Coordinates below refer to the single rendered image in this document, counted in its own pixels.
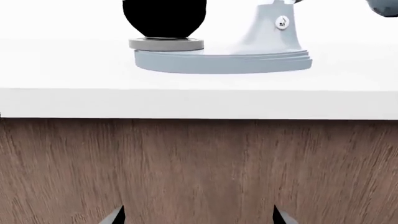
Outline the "grey round object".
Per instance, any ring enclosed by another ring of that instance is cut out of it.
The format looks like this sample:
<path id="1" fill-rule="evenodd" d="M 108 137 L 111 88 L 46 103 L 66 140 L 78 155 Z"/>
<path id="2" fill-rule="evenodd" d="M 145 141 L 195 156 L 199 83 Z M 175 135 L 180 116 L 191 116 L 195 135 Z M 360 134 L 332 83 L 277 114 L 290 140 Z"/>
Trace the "grey round object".
<path id="1" fill-rule="evenodd" d="M 398 0 L 366 0 L 372 11 L 386 18 L 398 17 Z"/>

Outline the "pale blue stand mixer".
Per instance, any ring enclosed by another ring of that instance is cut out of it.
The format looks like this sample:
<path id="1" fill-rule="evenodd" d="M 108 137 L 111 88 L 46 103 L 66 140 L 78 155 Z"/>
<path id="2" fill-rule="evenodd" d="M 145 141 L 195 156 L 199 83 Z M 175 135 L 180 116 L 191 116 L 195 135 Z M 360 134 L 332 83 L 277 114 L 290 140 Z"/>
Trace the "pale blue stand mixer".
<path id="1" fill-rule="evenodd" d="M 198 39 L 131 39 L 137 67 L 184 74 L 247 74 L 311 68 L 312 59 L 297 38 L 294 5 L 301 0 L 263 0 L 250 29 L 230 49 Z"/>

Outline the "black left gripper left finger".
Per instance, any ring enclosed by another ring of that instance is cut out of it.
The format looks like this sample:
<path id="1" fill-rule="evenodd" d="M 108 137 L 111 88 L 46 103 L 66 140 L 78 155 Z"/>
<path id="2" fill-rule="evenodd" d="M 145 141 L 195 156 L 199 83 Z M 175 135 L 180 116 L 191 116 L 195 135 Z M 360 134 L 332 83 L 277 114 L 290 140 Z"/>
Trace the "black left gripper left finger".
<path id="1" fill-rule="evenodd" d="M 104 218 L 98 224 L 124 224 L 125 222 L 125 210 L 124 206 L 115 209 L 111 214 Z"/>

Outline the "black mixer bowl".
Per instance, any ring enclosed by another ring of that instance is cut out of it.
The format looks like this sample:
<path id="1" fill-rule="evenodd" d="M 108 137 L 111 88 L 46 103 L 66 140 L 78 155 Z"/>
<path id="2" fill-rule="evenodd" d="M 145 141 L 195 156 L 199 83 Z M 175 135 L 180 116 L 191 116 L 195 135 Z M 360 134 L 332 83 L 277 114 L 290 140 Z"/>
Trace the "black mixer bowl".
<path id="1" fill-rule="evenodd" d="M 184 39 L 206 16 L 207 0 L 123 0 L 127 21 L 150 38 Z"/>

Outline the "wooden cabinet front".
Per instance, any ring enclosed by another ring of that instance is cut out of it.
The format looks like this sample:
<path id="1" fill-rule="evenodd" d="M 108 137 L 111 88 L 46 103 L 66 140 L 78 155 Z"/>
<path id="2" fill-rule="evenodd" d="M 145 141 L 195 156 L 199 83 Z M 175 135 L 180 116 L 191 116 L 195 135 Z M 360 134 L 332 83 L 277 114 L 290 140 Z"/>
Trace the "wooden cabinet front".
<path id="1" fill-rule="evenodd" d="M 398 224 L 398 121 L 0 119 L 0 224 Z"/>

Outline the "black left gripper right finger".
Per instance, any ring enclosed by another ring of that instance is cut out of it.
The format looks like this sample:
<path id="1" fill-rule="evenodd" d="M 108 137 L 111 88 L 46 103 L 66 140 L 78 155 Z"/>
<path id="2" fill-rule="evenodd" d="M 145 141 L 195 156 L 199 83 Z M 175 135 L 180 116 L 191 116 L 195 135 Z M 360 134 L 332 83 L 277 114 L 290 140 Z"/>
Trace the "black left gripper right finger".
<path id="1" fill-rule="evenodd" d="M 272 213 L 273 224 L 298 224 L 287 212 L 280 211 L 275 205 Z"/>

